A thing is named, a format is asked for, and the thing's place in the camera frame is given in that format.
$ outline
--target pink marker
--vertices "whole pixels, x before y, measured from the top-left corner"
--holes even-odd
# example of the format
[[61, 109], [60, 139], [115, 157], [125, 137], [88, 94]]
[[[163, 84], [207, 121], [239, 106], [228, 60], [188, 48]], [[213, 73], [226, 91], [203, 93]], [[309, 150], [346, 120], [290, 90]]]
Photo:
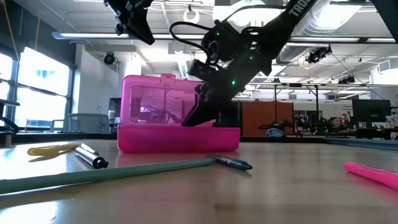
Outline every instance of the pink marker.
[[370, 168], [355, 162], [344, 163], [344, 168], [353, 174], [360, 175], [362, 177], [385, 184], [389, 187], [398, 189], [398, 174], [396, 173]]

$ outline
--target green stick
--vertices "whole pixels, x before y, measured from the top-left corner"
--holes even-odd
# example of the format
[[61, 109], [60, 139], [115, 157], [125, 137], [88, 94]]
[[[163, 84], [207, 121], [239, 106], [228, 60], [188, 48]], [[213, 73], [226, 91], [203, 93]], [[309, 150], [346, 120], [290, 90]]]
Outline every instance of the green stick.
[[211, 159], [199, 159], [194, 161], [167, 162], [161, 164], [97, 169], [80, 172], [69, 172], [41, 177], [28, 177], [14, 180], [0, 180], [0, 194], [20, 192], [24, 190], [41, 189], [68, 184], [81, 184], [87, 182], [99, 182], [114, 180], [137, 175], [155, 174], [172, 170], [188, 169], [193, 167], [209, 166]]

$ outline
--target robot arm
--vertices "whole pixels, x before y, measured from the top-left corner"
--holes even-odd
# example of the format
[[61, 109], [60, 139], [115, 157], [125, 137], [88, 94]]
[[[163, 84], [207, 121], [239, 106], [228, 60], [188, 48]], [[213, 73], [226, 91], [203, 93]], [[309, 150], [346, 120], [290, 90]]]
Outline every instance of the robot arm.
[[[116, 27], [117, 34], [129, 34], [147, 44], [153, 44], [154, 38], [146, 21], [147, 7], [153, 0], [104, 0], [116, 15], [119, 24]], [[391, 34], [398, 42], [396, 0], [371, 0], [379, 11]], [[206, 121], [216, 119], [219, 113], [226, 116], [231, 114], [234, 107], [232, 98], [258, 73], [269, 75], [272, 60], [278, 56], [294, 27], [303, 16], [311, 9], [317, 0], [290, 0], [285, 11], [278, 17], [268, 22], [264, 27], [247, 27], [241, 33], [236, 31], [228, 22], [215, 21], [213, 28], [207, 28], [194, 24], [196, 27], [205, 28], [205, 34], [201, 47], [208, 56], [203, 63], [194, 60], [189, 74], [203, 80], [203, 84], [196, 87], [196, 105], [183, 121], [183, 126], [196, 126]], [[246, 6], [240, 10], [253, 7], [272, 6]], [[172, 28], [186, 22], [177, 22]], [[217, 65], [218, 61], [229, 62], [226, 68]]]
[[264, 27], [248, 27], [237, 32], [227, 22], [215, 21], [205, 34], [202, 47], [212, 52], [211, 60], [231, 61], [226, 68], [194, 60], [189, 74], [204, 83], [197, 87], [196, 106], [183, 121], [183, 126], [196, 126], [216, 119], [218, 113], [232, 115], [232, 98], [254, 76], [271, 72], [275, 59], [288, 41], [294, 27], [317, 0], [290, 0], [285, 11]]

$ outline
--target window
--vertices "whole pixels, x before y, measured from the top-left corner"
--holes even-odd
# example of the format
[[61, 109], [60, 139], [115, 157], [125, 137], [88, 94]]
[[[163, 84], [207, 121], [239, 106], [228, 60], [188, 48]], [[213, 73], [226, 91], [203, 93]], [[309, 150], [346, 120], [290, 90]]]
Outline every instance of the window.
[[28, 47], [21, 54], [18, 82], [59, 95], [68, 93], [69, 68]]
[[21, 54], [15, 123], [19, 127], [49, 128], [65, 119], [70, 69], [30, 48]]
[[[6, 100], [8, 97], [8, 91], [10, 90], [10, 86], [7, 83], [0, 83], [0, 99]], [[6, 106], [4, 107], [4, 111], [2, 112], [2, 116], [6, 116]], [[4, 122], [0, 121], [0, 126], [4, 126]]]
[[12, 73], [12, 58], [0, 54], [0, 78], [3, 80], [10, 80], [11, 73]]
[[18, 88], [17, 102], [21, 104], [15, 113], [19, 127], [49, 128], [52, 120], [65, 118], [65, 97]]

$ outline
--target desk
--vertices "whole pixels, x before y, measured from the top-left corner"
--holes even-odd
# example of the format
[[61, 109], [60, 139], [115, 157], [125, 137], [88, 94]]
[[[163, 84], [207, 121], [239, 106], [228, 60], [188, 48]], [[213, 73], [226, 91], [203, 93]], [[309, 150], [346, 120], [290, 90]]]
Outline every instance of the desk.
[[[83, 141], [110, 167], [201, 158], [120, 154], [113, 140]], [[28, 162], [32, 146], [0, 149], [0, 178], [90, 168], [73, 152]], [[398, 153], [329, 144], [241, 143], [253, 165], [215, 164], [109, 182], [0, 196], [0, 223], [396, 223], [398, 191], [347, 174], [346, 161], [398, 171]]]

